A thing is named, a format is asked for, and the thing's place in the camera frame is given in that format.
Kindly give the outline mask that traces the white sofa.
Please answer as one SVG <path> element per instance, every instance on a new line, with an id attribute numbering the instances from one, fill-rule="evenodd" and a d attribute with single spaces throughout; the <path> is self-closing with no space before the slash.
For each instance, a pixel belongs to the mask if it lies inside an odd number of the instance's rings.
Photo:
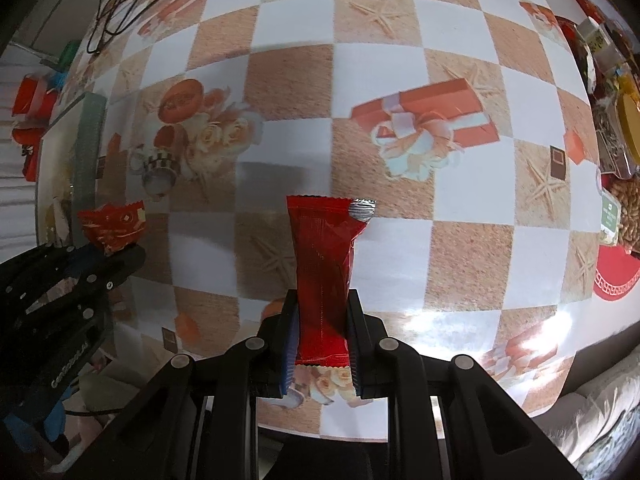
<path id="1" fill-rule="evenodd" d="M 639 349 L 561 396 L 538 427 L 585 479 L 604 479 L 639 435 Z"/>

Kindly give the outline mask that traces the red patterned snack packet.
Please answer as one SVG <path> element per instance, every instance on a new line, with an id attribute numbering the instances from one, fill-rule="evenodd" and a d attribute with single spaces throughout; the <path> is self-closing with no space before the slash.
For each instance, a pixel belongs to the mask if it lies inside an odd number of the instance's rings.
<path id="1" fill-rule="evenodd" d="M 122 206 L 105 204 L 99 209 L 78 211 L 77 218 L 86 239 L 107 255 L 137 243 L 146 228 L 142 200 Z"/>

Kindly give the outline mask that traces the peanut bag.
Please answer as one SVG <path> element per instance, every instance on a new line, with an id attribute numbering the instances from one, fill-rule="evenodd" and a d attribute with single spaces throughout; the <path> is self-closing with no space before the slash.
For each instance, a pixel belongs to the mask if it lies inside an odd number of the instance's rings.
<path id="1" fill-rule="evenodd" d="M 639 253 L 639 176 L 628 180 L 614 174 L 601 177 L 600 243 L 618 246 L 627 254 Z"/>

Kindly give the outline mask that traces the green storage box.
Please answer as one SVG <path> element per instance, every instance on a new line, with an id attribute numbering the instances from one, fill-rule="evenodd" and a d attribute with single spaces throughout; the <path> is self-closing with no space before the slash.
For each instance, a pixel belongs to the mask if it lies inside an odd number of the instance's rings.
<path id="1" fill-rule="evenodd" d="M 36 237 L 39 244 L 87 244 L 78 214 L 96 208 L 96 172 L 106 99 L 86 92 L 58 115 L 39 145 Z"/>

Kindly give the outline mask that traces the red round plate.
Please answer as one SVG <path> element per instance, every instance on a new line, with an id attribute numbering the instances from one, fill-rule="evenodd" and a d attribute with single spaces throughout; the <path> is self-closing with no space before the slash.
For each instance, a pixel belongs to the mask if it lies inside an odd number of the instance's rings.
<path id="1" fill-rule="evenodd" d="M 594 292 L 603 300 L 624 298 L 640 276 L 640 260 L 636 252 L 627 254 L 622 246 L 601 246 L 598 252 Z"/>

